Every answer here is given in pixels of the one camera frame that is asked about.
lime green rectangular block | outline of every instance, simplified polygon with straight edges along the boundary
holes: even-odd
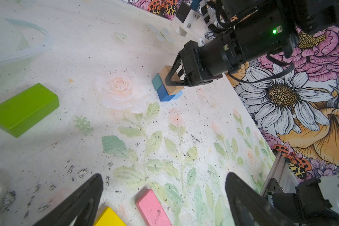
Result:
[[[57,107],[58,96],[38,83],[0,104],[0,128],[19,137]]]

light blue block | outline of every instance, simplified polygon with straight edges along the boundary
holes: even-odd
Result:
[[[152,79],[152,84],[153,84],[154,90],[156,90],[156,91],[163,85],[162,79],[161,79],[161,77],[159,76],[158,73]]]
[[[179,93],[177,93],[172,100],[177,100],[181,95],[183,94],[183,91],[181,90]]]
[[[158,90],[158,97],[160,101],[170,101],[175,95],[168,95],[166,88],[162,85]]]

white table surface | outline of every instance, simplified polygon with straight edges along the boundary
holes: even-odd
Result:
[[[2,0],[4,53],[44,39],[34,29],[8,25],[4,18],[39,25],[55,41],[42,54],[0,66],[0,103],[41,83],[58,95],[60,106],[19,138],[0,129],[0,182],[8,191],[3,225],[34,224],[94,173],[104,182],[98,213],[110,206],[127,226],[145,225],[134,204],[144,188],[155,190],[173,225],[233,224],[224,191],[229,171],[261,189],[274,156],[226,78],[185,88],[176,101],[159,102],[151,79],[172,65],[190,40],[177,35],[171,21],[117,0]],[[166,27],[175,44],[156,40],[147,22],[159,30]],[[126,34],[127,41],[118,40],[114,32]],[[106,107],[95,83],[121,75],[137,96],[126,102],[129,108],[115,110],[118,103]],[[139,110],[136,104],[145,108]],[[147,106],[159,106],[158,115],[150,117]],[[142,112],[143,118],[137,121],[133,111]],[[90,126],[75,127],[76,117],[86,117]],[[171,124],[182,129],[181,136]],[[128,137],[120,127],[145,132]],[[125,144],[121,153],[104,152],[106,136]],[[179,202],[165,201],[174,195]]]

white daisy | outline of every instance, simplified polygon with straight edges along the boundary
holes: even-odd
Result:
[[[283,68],[274,64],[274,74]],[[267,78],[273,74],[263,68],[253,67],[246,71],[244,79],[253,82]],[[288,134],[293,129],[301,133],[294,123],[292,110],[296,118],[306,128],[317,131],[319,124],[329,124],[329,119],[308,102],[328,101],[333,96],[330,93],[302,88],[308,81],[306,72],[295,74],[294,70],[279,79],[271,79],[254,84],[240,83],[235,87],[237,94],[250,114],[256,113],[254,119],[261,121],[262,127],[274,124],[276,133]]]

pink block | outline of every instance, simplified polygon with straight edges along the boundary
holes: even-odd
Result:
[[[148,189],[136,206],[147,226],[172,226],[152,189]]]

